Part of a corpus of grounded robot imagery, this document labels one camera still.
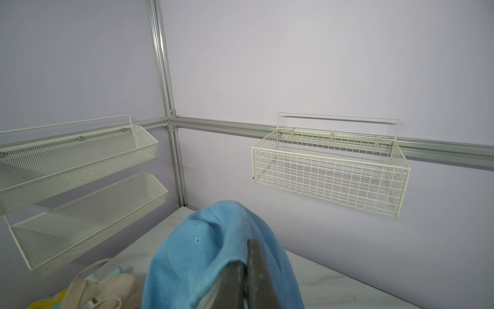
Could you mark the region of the aluminium frame rails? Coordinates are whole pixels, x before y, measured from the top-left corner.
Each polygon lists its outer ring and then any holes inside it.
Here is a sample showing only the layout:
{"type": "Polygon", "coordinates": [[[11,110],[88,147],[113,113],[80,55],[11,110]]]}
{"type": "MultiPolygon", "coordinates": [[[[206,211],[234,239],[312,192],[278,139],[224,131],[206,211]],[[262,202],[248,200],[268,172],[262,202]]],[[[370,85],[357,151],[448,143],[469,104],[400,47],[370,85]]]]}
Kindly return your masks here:
{"type": "Polygon", "coordinates": [[[492,1],[2,1],[1,128],[178,125],[201,206],[255,196],[277,124],[399,136],[404,207],[493,203],[492,1]]]}

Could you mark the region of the beige baseball cap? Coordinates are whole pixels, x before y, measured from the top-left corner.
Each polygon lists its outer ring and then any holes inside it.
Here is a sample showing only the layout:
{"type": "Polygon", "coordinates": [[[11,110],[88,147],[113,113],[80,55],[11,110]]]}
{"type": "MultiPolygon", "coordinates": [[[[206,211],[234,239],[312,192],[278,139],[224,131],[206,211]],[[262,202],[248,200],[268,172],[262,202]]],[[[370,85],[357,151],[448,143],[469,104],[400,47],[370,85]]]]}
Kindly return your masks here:
{"type": "Polygon", "coordinates": [[[60,308],[140,308],[138,279],[131,274],[118,274],[103,281],[90,281],[82,274],[110,262],[99,260],[78,273],[71,282],[60,308]]]}

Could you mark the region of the white mesh two-tier shelf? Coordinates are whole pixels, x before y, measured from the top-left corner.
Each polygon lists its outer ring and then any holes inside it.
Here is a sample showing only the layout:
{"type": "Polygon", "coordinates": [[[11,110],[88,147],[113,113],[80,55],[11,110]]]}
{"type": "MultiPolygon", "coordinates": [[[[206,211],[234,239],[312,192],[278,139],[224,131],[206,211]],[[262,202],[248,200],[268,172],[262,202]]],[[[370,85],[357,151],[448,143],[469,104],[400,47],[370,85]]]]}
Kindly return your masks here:
{"type": "Polygon", "coordinates": [[[148,215],[167,189],[159,143],[128,115],[1,133],[1,216],[30,272],[49,275],[148,215]]]}

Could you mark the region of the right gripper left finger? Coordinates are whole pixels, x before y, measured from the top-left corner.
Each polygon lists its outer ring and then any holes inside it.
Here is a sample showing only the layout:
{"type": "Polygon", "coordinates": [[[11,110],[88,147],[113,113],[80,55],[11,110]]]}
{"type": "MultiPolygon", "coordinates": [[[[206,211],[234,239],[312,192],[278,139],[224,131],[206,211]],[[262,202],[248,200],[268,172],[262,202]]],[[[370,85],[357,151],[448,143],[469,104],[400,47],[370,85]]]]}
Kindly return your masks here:
{"type": "Polygon", "coordinates": [[[244,263],[233,261],[223,268],[197,309],[244,308],[244,263]]]}

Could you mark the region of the yellow object behind arm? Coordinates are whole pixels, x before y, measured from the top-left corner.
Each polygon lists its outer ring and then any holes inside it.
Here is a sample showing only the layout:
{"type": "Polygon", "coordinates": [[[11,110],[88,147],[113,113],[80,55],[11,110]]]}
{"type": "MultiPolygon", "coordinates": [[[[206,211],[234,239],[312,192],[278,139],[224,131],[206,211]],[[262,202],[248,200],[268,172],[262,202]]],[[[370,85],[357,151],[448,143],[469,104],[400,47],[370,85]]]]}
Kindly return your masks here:
{"type": "Polygon", "coordinates": [[[67,289],[60,291],[48,298],[38,300],[30,304],[27,309],[60,309],[66,296],[67,289]]]}

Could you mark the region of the light blue brush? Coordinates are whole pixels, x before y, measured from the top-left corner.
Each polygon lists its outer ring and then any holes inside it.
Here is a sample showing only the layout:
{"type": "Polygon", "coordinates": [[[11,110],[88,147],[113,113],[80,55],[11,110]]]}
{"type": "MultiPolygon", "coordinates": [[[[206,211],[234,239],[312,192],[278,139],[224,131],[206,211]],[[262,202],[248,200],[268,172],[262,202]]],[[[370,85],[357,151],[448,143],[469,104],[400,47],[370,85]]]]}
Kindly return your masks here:
{"type": "Polygon", "coordinates": [[[123,269],[120,266],[117,266],[112,269],[98,269],[95,270],[94,273],[88,275],[85,280],[92,281],[92,282],[99,282],[99,281],[105,281],[108,280],[109,278],[115,277],[117,275],[123,274],[123,269]]]}

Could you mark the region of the light blue baseball cap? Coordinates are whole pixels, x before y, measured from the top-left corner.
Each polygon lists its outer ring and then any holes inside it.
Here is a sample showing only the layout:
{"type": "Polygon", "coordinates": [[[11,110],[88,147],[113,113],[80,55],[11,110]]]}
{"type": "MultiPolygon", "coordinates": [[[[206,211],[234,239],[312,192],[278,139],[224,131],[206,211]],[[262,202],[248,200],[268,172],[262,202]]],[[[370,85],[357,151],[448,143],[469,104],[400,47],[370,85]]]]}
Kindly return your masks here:
{"type": "Polygon", "coordinates": [[[283,246],[268,224],[236,201],[221,201],[192,213],[153,256],[142,308],[195,308],[230,263],[248,261],[248,240],[264,254],[283,308],[303,308],[301,292],[283,246]]]}

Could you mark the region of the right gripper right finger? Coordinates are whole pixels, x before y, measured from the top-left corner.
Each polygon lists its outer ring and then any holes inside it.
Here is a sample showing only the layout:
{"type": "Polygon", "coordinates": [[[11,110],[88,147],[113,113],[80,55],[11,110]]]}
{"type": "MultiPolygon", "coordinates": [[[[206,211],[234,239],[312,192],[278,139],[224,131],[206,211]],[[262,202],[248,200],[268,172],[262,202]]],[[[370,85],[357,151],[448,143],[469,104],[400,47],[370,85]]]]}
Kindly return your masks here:
{"type": "Polygon", "coordinates": [[[248,240],[246,303],[252,309],[282,308],[256,239],[248,240]]]}

